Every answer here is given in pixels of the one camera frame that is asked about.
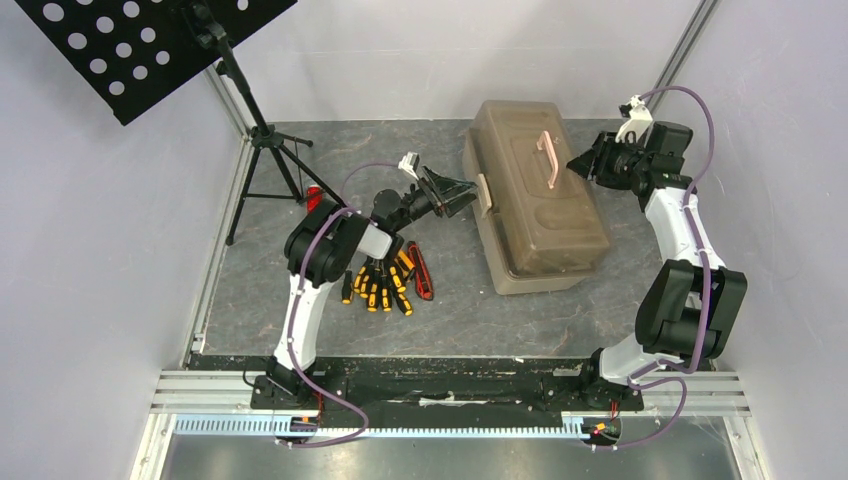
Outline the beige plastic tool box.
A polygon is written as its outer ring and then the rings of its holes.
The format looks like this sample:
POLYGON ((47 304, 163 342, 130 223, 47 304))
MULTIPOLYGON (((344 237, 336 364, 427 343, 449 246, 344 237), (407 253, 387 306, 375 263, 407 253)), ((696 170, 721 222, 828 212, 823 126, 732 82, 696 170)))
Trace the beige plastic tool box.
POLYGON ((473 215, 500 295, 569 289, 611 248, 557 106, 487 100, 465 135, 462 165, 477 185, 473 215))

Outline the screwdriver yellow black far left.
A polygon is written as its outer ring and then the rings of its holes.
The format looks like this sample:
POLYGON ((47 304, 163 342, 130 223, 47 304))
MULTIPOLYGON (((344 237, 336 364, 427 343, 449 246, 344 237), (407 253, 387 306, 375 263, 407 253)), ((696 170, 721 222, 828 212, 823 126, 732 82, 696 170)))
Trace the screwdriver yellow black far left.
POLYGON ((343 304, 351 304, 354 296, 353 273, 351 270, 346 270, 342 282, 341 301, 343 304))

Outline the aluminium frame rail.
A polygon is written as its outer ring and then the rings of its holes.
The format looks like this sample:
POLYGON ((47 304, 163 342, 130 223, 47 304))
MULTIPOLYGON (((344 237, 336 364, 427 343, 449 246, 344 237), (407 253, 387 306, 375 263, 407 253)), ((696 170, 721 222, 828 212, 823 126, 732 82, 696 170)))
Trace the aluminium frame rail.
POLYGON ((226 247, 224 237, 232 219, 237 190, 246 176, 253 151, 248 139, 249 122, 225 80, 209 67, 203 71, 234 127, 238 146, 233 179, 226 188, 225 203, 213 238, 207 265, 202 274, 199 297, 191 313, 191 330, 185 353, 175 370, 160 374, 139 443, 132 479, 159 479, 168 459, 172 438, 176 435, 262 436, 274 439, 288 432, 292 411, 254 411, 250 408, 252 388, 243 383, 232 357, 221 367, 193 370, 190 363, 200 357, 205 346, 208 315, 220 275, 226 247))

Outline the red black utility knife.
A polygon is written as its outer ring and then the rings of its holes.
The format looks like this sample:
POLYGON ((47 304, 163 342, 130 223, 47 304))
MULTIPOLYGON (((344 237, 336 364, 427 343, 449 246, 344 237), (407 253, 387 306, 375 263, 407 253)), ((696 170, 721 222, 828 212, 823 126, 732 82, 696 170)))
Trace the red black utility knife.
POLYGON ((424 301, 433 301, 435 294, 432 279, 419 245, 410 241, 407 250, 414 264, 416 294, 424 301))

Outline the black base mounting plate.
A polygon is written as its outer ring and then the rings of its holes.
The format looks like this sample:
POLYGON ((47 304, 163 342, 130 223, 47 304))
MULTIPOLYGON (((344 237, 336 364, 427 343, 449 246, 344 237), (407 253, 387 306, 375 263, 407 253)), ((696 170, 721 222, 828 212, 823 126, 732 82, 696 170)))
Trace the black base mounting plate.
POLYGON ((255 410, 316 416, 325 428, 556 427, 564 412, 640 412, 640 393, 603 379, 593 358, 324 356, 294 372, 268 366, 255 410))

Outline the black perforated music stand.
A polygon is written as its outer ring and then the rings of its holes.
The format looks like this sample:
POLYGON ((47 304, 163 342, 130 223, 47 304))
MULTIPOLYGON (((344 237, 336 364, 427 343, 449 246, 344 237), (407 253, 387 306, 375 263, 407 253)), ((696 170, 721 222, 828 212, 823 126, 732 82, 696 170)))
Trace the black perforated music stand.
POLYGON ((234 48, 292 7, 290 1, 36 1, 19 7, 73 68, 128 125, 208 67, 229 78, 253 126, 252 177, 262 151, 273 156, 286 199, 306 203, 291 165, 343 200, 289 148, 312 141, 284 134, 264 118, 234 48))

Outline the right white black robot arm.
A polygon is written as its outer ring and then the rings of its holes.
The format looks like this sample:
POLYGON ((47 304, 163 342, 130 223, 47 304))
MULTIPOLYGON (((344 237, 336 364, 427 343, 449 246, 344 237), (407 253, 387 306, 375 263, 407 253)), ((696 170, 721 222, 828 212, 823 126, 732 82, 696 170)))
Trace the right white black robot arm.
POLYGON ((695 181, 683 174, 690 128, 657 122, 645 139, 605 131, 568 168, 596 185, 628 190, 656 235, 663 264, 637 311, 634 332, 596 350, 577 392, 591 408, 622 404, 642 378, 668 368, 695 372, 724 350, 747 292, 744 273, 715 253, 698 211, 695 181))

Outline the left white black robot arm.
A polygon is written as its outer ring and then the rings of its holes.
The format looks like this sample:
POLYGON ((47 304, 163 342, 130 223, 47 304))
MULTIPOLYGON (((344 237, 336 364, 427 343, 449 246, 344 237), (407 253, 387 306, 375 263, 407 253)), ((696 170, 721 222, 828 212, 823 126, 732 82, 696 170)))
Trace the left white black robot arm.
POLYGON ((323 199, 289 236, 284 330, 265 373, 251 383, 254 403, 301 408, 311 401, 316 389, 307 371, 317 358, 317 334, 334 286, 341 287, 345 303, 360 295, 370 311, 398 307, 405 315, 412 312, 405 295, 409 281, 421 296, 432 296, 423 260, 406 252, 400 232, 428 214, 454 216, 476 200, 477 187, 428 167, 407 172, 415 180, 409 191, 380 191, 370 214, 323 199))

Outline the red cylindrical object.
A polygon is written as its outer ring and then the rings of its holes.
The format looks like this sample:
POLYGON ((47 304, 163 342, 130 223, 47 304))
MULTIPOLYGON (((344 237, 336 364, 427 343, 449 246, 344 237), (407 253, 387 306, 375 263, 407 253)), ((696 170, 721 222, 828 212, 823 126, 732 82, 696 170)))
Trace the red cylindrical object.
POLYGON ((323 201, 324 190, 318 185, 311 185, 306 191, 306 209, 312 213, 323 201))

